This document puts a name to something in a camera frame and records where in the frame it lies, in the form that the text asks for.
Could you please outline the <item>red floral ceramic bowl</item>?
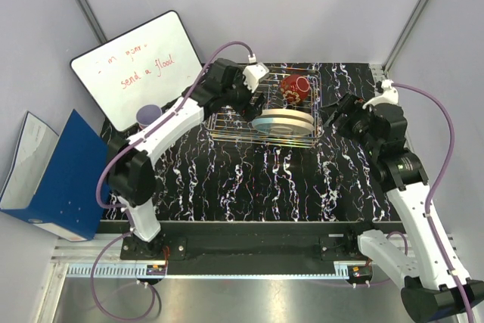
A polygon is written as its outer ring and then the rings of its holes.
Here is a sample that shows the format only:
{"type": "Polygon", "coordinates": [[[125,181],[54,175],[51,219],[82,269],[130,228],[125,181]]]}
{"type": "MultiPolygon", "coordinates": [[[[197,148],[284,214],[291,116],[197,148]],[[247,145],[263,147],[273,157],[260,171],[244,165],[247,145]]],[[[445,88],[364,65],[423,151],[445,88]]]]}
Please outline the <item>red floral ceramic bowl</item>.
{"type": "Polygon", "coordinates": [[[300,75],[289,75],[280,82],[281,93],[288,104],[300,104],[309,96],[309,80],[300,75]]]}

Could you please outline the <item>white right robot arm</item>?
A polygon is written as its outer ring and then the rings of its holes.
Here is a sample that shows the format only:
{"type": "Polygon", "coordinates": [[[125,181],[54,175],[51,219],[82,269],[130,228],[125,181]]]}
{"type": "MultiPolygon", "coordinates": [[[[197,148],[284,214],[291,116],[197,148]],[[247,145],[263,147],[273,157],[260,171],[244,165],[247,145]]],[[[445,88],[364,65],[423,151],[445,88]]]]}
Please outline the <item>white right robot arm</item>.
{"type": "Polygon", "coordinates": [[[375,262],[400,290],[415,322],[432,322],[470,312],[483,301],[483,282],[464,268],[427,198],[431,187],[422,162],[406,146],[408,122],[396,102],[369,102],[346,94],[322,107],[324,127],[359,143],[371,175],[398,213],[414,256],[391,244],[373,225],[354,228],[343,241],[350,259],[375,262]]]}

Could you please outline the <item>wire dish rack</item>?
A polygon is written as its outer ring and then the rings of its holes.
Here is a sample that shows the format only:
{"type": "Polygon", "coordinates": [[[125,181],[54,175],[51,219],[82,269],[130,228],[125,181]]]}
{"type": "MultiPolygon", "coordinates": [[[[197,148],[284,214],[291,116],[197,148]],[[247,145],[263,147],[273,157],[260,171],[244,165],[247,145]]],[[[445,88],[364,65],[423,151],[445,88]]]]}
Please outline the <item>wire dish rack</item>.
{"type": "Polygon", "coordinates": [[[268,64],[270,74],[260,82],[253,100],[263,97],[262,114],[251,122],[230,107],[222,108],[206,122],[211,136],[218,141],[243,141],[275,144],[293,148],[311,148],[322,135],[318,109],[322,106],[320,73],[310,64],[268,64]],[[302,76],[309,81],[309,94],[298,104],[291,104],[281,91],[288,76],[302,76]]]}

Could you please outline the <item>cream pink plate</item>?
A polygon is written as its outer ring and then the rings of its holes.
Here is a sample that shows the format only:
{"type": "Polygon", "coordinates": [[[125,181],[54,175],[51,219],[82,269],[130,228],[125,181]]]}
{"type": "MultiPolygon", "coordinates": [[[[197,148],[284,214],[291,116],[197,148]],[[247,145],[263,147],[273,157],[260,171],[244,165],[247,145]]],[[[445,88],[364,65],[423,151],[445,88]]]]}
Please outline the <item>cream pink plate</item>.
{"type": "Polygon", "coordinates": [[[260,115],[269,124],[284,126],[291,129],[306,129],[309,132],[314,131],[314,117],[309,113],[291,109],[269,109],[264,110],[260,115]]]}

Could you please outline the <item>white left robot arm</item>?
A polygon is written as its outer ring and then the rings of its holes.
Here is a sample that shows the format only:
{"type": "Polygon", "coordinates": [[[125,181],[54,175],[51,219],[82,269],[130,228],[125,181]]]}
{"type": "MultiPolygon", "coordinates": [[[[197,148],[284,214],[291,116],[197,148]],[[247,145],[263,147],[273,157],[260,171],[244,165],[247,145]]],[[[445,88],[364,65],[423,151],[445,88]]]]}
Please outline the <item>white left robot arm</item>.
{"type": "Polygon", "coordinates": [[[219,58],[153,123],[130,138],[109,143],[101,179],[117,195],[119,208],[126,211],[130,231],[138,238],[137,251],[143,257],[156,259],[163,252],[158,237],[161,225],[152,201],[157,161],[186,132],[223,107],[231,107],[246,121],[260,116],[265,97],[255,98],[254,94],[268,75],[269,69],[262,63],[242,67],[219,58]]]}

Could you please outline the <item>teal plate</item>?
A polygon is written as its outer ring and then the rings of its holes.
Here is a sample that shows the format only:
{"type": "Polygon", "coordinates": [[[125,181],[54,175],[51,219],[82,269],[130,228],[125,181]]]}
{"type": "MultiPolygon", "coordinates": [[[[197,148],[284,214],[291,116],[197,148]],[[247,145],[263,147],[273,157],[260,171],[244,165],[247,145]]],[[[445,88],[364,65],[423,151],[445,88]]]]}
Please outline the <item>teal plate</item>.
{"type": "Polygon", "coordinates": [[[268,135],[304,136],[313,133],[314,126],[302,120],[283,117],[256,118],[251,126],[268,135]]]}

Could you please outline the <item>lilac plastic cup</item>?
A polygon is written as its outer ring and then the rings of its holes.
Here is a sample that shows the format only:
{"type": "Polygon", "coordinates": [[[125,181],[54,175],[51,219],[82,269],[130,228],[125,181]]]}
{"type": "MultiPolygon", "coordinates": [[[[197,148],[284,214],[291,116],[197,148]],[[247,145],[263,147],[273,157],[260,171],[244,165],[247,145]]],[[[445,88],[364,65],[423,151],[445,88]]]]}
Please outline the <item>lilac plastic cup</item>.
{"type": "Polygon", "coordinates": [[[156,121],[161,115],[162,110],[155,104],[148,104],[141,107],[136,113],[137,123],[151,124],[156,121]]]}

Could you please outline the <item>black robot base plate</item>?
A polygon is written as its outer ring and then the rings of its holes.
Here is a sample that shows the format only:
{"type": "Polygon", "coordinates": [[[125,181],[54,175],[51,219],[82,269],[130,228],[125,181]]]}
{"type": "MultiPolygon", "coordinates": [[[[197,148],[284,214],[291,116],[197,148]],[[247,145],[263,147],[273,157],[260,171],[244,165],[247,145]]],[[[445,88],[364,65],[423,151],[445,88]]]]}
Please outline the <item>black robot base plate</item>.
{"type": "Polygon", "coordinates": [[[357,236],[383,229],[373,222],[162,222],[145,243],[123,239],[122,260],[139,262],[267,262],[270,266],[316,261],[362,261],[357,236]]]}

